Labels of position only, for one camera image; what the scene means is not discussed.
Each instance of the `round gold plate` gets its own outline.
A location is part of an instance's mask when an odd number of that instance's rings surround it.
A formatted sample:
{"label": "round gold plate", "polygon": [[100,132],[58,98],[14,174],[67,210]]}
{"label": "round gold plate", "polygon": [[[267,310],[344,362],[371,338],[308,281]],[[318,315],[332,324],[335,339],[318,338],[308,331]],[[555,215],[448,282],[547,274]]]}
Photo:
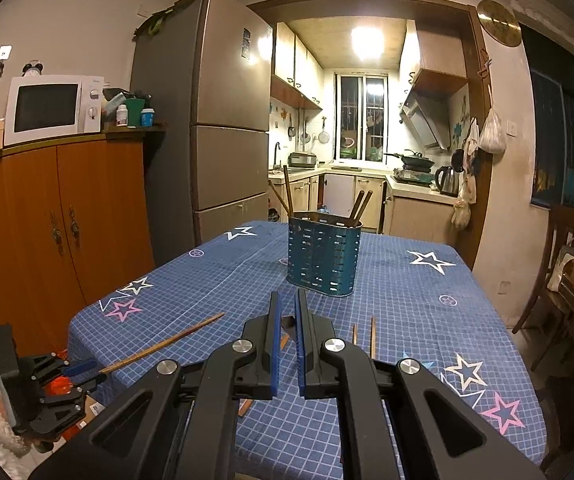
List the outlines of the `round gold plate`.
{"label": "round gold plate", "polygon": [[522,42],[520,24],[511,10],[493,0],[482,0],[476,10],[480,25],[494,40],[506,46]]}

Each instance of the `sticker on refrigerator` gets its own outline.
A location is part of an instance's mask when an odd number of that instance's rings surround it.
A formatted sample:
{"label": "sticker on refrigerator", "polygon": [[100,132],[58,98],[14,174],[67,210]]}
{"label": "sticker on refrigerator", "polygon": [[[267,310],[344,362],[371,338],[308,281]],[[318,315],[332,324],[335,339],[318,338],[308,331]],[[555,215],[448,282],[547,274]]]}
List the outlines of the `sticker on refrigerator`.
{"label": "sticker on refrigerator", "polygon": [[246,28],[243,29],[243,49],[242,53],[240,54],[245,59],[249,59],[251,50],[251,32],[248,31]]}

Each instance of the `electric kettle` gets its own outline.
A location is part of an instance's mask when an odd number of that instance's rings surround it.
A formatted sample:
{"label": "electric kettle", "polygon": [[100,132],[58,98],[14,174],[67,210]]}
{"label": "electric kettle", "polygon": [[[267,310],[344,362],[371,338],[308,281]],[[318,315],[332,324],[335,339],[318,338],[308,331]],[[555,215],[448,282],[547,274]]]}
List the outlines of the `electric kettle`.
{"label": "electric kettle", "polygon": [[451,166],[443,166],[434,174],[438,191],[443,195],[458,196],[458,173]]}

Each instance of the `white microwave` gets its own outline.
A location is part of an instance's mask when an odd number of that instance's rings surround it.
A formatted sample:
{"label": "white microwave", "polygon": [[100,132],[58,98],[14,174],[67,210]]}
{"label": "white microwave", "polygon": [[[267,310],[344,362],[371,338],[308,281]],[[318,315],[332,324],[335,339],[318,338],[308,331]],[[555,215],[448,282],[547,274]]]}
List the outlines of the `white microwave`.
{"label": "white microwave", "polygon": [[87,75],[13,77],[3,145],[99,132],[104,83]]}

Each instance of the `cabinet handle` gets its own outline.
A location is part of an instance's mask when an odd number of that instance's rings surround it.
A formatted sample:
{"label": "cabinet handle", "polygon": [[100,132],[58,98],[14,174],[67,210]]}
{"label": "cabinet handle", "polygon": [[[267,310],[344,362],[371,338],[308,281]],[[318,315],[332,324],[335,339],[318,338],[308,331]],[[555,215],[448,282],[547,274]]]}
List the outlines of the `cabinet handle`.
{"label": "cabinet handle", "polygon": [[72,223],[70,224],[70,229],[72,230],[72,236],[76,242],[77,250],[80,250],[80,230],[78,229],[78,223],[76,222],[76,213],[74,208],[70,205],[70,219]]}
{"label": "cabinet handle", "polygon": [[56,223],[56,215],[53,211],[50,211],[50,219],[52,220],[52,238],[56,242],[58,253],[62,256],[62,235],[61,230],[58,228],[58,224]]}

